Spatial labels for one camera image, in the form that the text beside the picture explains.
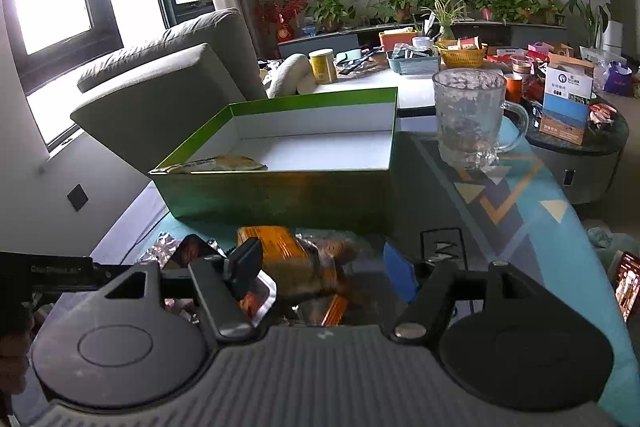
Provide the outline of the white round coffee table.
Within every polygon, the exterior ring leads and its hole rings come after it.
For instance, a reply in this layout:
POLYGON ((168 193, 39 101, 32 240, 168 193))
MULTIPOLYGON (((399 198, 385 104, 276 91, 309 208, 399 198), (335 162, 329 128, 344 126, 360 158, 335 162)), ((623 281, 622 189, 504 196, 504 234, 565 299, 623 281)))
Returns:
POLYGON ((396 88, 398 107, 401 109, 432 107, 435 105, 431 75, 399 75, 391 69, 364 72, 355 77, 338 77, 335 82, 317 84, 311 77, 302 80, 298 94, 396 88))

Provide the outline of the grey-blue plastic basket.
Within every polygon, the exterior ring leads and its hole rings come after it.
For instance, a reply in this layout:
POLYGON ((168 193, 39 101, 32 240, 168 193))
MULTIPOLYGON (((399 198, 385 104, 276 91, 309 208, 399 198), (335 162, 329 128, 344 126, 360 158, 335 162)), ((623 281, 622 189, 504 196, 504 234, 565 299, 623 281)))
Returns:
POLYGON ((388 67, 398 75, 433 75, 439 70, 440 60, 437 55, 406 57, 405 52, 395 56, 393 51, 388 51, 386 58, 388 67))

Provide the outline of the yellow wicker basket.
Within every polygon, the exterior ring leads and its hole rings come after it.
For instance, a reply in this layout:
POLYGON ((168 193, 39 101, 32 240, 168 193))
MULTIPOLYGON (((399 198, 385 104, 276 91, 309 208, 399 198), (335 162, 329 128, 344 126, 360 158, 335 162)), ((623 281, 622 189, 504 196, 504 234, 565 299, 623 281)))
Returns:
POLYGON ((481 68, 488 46, 483 43, 479 49, 455 49, 457 43, 452 40, 439 40, 435 43, 442 62, 447 68, 481 68))

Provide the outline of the orange bread packet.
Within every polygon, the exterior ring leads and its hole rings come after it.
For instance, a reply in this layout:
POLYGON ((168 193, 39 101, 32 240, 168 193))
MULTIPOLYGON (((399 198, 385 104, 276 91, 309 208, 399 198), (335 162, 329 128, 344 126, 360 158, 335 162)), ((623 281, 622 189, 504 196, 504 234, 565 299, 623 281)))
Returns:
POLYGON ((238 245, 247 239, 262 244, 262 271, 277 284, 278 298, 288 303, 346 291, 343 267, 357 257, 349 239, 306 239, 283 227, 243 227, 238 245))

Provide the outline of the grey sofa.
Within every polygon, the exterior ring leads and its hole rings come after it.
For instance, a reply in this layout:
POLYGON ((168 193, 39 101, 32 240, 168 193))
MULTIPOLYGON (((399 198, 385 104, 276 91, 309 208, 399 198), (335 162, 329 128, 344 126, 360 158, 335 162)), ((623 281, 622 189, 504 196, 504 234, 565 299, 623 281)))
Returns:
POLYGON ((205 13, 82 66, 70 119, 141 173, 148 173, 206 121, 266 90, 244 17, 205 13))

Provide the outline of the orange box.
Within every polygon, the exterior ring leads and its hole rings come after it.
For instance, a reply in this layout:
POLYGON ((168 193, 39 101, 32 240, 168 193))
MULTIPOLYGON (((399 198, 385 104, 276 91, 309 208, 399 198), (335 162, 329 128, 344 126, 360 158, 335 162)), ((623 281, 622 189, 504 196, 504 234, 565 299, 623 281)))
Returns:
POLYGON ((418 35, 419 33, 411 27, 387 29, 378 33, 382 49, 385 52, 393 51, 396 44, 408 44, 411 46, 412 40, 418 35))

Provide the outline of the red flower decoration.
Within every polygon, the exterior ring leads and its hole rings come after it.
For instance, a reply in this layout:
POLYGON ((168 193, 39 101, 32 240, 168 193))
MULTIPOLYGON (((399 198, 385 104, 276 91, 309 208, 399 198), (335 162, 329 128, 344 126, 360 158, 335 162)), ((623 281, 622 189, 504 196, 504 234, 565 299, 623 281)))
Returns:
POLYGON ((304 15, 312 0, 258 0, 254 3, 254 15, 259 28, 273 34, 277 43, 295 38, 293 25, 304 15))

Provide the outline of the yellow snack packet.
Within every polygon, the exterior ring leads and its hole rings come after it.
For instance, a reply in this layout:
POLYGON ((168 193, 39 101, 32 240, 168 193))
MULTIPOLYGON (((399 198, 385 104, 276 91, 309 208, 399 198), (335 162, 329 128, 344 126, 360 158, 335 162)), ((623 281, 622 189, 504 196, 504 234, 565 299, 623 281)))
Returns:
POLYGON ((223 172, 223 171, 262 171, 268 166, 259 161, 241 155, 218 155, 209 158, 194 159, 181 164, 174 164, 160 168, 160 172, 194 173, 194 172, 223 172))

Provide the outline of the green cardboard box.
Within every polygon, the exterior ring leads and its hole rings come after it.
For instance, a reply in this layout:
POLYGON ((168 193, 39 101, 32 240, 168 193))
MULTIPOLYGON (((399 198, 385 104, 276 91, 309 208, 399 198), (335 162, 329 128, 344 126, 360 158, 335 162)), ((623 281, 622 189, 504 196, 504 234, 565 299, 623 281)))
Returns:
POLYGON ((179 220, 388 233, 396 110, 394 88, 230 104, 150 176, 179 220), (160 172, 218 155, 246 156, 268 169, 160 172))

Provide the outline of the yellow canister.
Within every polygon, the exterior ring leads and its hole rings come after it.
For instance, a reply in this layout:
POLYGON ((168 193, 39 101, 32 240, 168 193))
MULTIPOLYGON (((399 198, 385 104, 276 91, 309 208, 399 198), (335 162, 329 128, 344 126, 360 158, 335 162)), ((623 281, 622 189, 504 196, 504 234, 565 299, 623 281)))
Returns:
POLYGON ((334 83, 337 72, 332 49, 315 50, 309 53, 309 63, 317 84, 334 83))

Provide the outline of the spider plant in vase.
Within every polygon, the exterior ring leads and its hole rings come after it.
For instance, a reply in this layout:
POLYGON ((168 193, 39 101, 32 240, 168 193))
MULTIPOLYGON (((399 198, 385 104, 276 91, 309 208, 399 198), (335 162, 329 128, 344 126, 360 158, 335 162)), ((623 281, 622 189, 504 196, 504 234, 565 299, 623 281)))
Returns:
POLYGON ((423 24, 423 35, 428 37, 434 23, 438 23, 440 40, 454 40, 452 26, 464 19, 466 5, 464 0, 432 0, 431 13, 423 24))

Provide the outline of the white and blue paper bag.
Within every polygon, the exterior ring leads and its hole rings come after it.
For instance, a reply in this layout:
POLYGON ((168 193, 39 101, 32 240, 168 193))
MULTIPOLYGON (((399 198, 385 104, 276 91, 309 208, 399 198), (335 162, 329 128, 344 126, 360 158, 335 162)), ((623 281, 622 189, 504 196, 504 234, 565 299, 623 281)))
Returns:
POLYGON ((588 127, 592 75, 582 66, 556 64, 547 68, 540 131, 581 146, 588 127))

